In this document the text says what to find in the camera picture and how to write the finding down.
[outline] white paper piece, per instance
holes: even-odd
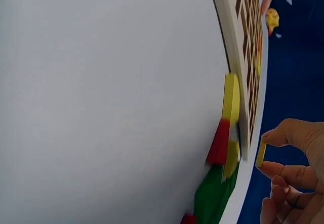
[[[293,5],[293,1],[292,0],[286,0],[288,4],[290,4],[291,6]]]

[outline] small yellow stick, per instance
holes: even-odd
[[[266,146],[267,146],[267,144],[264,143],[263,141],[261,141],[258,156],[257,156],[257,160],[255,162],[256,167],[261,167],[261,165],[262,165]]]

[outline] yellow block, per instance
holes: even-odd
[[[264,159],[264,154],[265,154],[265,149],[267,147],[267,144],[264,143],[263,141],[260,143],[260,147],[259,147],[259,152],[258,152],[258,156],[257,156],[257,160],[255,162],[255,166],[256,167],[261,167],[263,159]]]
[[[258,53],[258,60],[257,60],[257,72],[258,72],[258,76],[261,75],[261,56]]]
[[[223,170],[223,178],[230,178],[233,175],[237,166],[238,153],[239,143],[237,141],[230,140],[227,147],[227,159]]]
[[[237,124],[239,116],[239,84],[237,75],[229,73],[225,77],[225,90],[222,118],[228,119],[231,126]]]

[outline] wooden frame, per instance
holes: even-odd
[[[262,55],[260,0],[214,0],[231,72],[240,85],[240,144],[243,160],[248,159],[258,106]]]

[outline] yellow wooden piece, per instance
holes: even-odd
[[[257,72],[258,72],[258,76],[260,76],[261,75],[261,56],[260,56],[260,54],[258,54]]]
[[[234,173],[238,162],[238,153],[239,143],[237,141],[230,140],[227,147],[227,159],[223,170],[223,179],[230,178]]]
[[[267,146],[267,144],[265,142],[261,141],[257,160],[255,162],[256,167],[261,167],[261,165],[262,165],[266,146]]]
[[[239,84],[236,74],[229,73],[225,77],[225,90],[222,118],[230,121],[231,126],[237,124],[239,115]]]
[[[269,28],[269,35],[272,34],[273,30],[279,26],[279,14],[275,9],[268,9],[266,14],[266,23]]]

